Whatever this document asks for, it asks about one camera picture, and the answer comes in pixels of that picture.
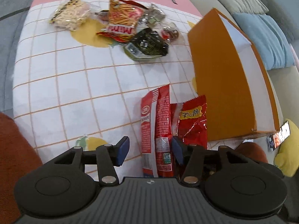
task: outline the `ribbed gray panel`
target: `ribbed gray panel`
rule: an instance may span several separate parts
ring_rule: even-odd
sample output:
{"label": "ribbed gray panel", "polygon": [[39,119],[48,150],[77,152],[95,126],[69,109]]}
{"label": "ribbed gray panel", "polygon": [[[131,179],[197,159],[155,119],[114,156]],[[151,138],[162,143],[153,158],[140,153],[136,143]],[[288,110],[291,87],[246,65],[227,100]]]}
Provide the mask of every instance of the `ribbed gray panel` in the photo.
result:
{"label": "ribbed gray panel", "polygon": [[176,179],[125,178],[117,187],[103,188],[96,200],[79,213],[59,219],[23,216],[16,224],[283,224],[277,216],[239,220],[215,210],[200,190]]}

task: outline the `yellow lemon print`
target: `yellow lemon print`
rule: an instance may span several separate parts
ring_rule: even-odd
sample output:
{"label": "yellow lemon print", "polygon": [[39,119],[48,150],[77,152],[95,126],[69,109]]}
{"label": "yellow lemon print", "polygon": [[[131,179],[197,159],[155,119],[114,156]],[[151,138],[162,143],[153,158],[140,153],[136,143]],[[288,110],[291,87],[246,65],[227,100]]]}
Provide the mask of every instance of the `yellow lemon print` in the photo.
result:
{"label": "yellow lemon print", "polygon": [[193,27],[195,26],[195,24],[194,24],[194,23],[192,23],[192,22],[190,22],[190,21],[187,21],[187,22],[188,22],[188,24],[189,24],[190,28],[193,28]]}
{"label": "yellow lemon print", "polygon": [[196,86],[196,79],[195,79],[195,77],[192,78],[191,82],[192,82],[192,86],[194,88],[194,91],[197,93],[197,86]]}
{"label": "yellow lemon print", "polygon": [[79,43],[94,47],[107,48],[113,44],[113,39],[98,36],[95,33],[104,28],[105,25],[94,19],[87,19],[76,31],[70,31],[72,37]]}
{"label": "yellow lemon print", "polygon": [[86,145],[88,151],[94,151],[98,146],[105,145],[107,142],[103,139],[96,137],[89,137],[86,139]]}

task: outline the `gray floor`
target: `gray floor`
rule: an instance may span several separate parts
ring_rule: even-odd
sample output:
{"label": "gray floor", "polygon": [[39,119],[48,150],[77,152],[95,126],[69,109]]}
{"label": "gray floor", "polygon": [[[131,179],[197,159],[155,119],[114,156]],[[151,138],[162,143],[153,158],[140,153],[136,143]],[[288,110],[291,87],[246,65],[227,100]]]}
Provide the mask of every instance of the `gray floor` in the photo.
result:
{"label": "gray floor", "polygon": [[[0,18],[29,7],[33,0],[0,0]],[[16,47],[27,12],[0,21],[0,111],[13,117],[12,83]]]}

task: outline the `yellow pillow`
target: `yellow pillow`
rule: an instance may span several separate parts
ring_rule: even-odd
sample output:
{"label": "yellow pillow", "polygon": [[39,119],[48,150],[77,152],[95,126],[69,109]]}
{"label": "yellow pillow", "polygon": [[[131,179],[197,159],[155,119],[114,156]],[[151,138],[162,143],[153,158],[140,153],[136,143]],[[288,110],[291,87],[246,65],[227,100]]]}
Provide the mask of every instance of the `yellow pillow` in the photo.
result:
{"label": "yellow pillow", "polygon": [[289,119],[291,134],[281,144],[279,153],[274,158],[274,164],[287,177],[293,177],[299,167],[299,129]]}

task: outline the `round black disc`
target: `round black disc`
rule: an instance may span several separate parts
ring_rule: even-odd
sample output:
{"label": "round black disc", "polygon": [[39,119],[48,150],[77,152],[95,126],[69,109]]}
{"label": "round black disc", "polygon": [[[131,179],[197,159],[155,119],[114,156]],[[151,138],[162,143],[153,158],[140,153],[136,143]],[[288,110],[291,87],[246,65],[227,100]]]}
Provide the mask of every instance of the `round black disc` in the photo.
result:
{"label": "round black disc", "polygon": [[258,164],[232,164],[204,185],[208,199],[226,213],[262,218],[277,213],[286,199],[286,186]]}
{"label": "round black disc", "polygon": [[19,208],[38,217],[74,213],[94,198],[94,180],[70,165],[41,167],[21,178],[15,186]]}

